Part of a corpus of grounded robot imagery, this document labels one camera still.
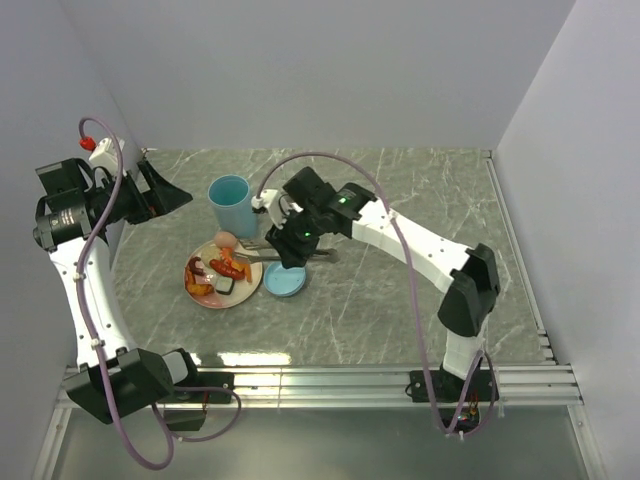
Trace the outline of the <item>steel food tongs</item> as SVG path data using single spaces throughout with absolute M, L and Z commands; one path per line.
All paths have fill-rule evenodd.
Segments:
M 232 258 L 237 262 L 257 263 L 265 261 L 280 261 L 281 257 L 264 241 L 239 241 L 234 248 Z M 308 262 L 337 263 L 340 260 L 336 249 L 318 249 L 308 259 Z

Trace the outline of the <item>pink toy egg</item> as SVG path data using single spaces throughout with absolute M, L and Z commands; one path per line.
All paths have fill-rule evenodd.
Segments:
M 226 231 L 219 231 L 214 236 L 213 241 L 218 248 L 233 249 L 238 243 L 238 239 L 232 233 Z

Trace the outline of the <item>cream toy steamed bun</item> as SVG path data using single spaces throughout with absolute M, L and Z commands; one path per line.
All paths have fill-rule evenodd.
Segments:
M 200 251 L 200 258 L 205 266 L 209 266 L 212 260 L 220 260 L 220 249 L 215 244 L 204 246 Z

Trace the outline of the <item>toy sushi roll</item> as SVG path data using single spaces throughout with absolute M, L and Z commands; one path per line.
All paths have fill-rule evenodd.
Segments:
M 234 286 L 235 280 L 230 277 L 218 277 L 214 284 L 215 291 L 218 294 L 225 296 L 230 295 L 233 292 Z

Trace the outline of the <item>orange toy chicken wing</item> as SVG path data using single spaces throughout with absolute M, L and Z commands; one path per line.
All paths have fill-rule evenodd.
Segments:
M 185 268 L 185 289 L 192 296 L 207 296 L 214 292 L 214 286 L 209 283 L 200 284 L 189 267 Z

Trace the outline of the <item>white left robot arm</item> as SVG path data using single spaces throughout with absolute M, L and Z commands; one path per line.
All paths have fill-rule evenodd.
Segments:
M 97 168 L 80 158 L 36 171 L 46 194 L 36 206 L 33 236 L 63 281 L 76 335 L 78 371 L 64 380 L 63 388 L 73 402 L 104 424 L 112 421 L 105 380 L 122 417 L 171 395 L 190 402 L 202 390 L 203 379 L 184 349 L 160 355 L 136 345 L 116 298 L 106 230 L 98 224 L 110 195 L 117 197 L 108 223 L 143 223 L 192 199 L 147 160 L 138 165 L 149 182 L 145 192 L 129 176 L 118 180 L 112 171 L 98 180 Z

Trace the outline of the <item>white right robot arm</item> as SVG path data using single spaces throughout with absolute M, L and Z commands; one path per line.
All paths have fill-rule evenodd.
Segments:
M 447 331 L 442 389 L 455 400 L 475 390 L 473 362 L 501 289 L 490 247 L 450 241 L 391 209 L 381 195 L 353 182 L 335 189 L 310 167 L 281 189 L 260 190 L 251 204 L 269 215 L 266 240 L 286 268 L 304 266 L 320 237 L 334 234 L 376 247 L 426 278 L 444 295 L 437 312 Z

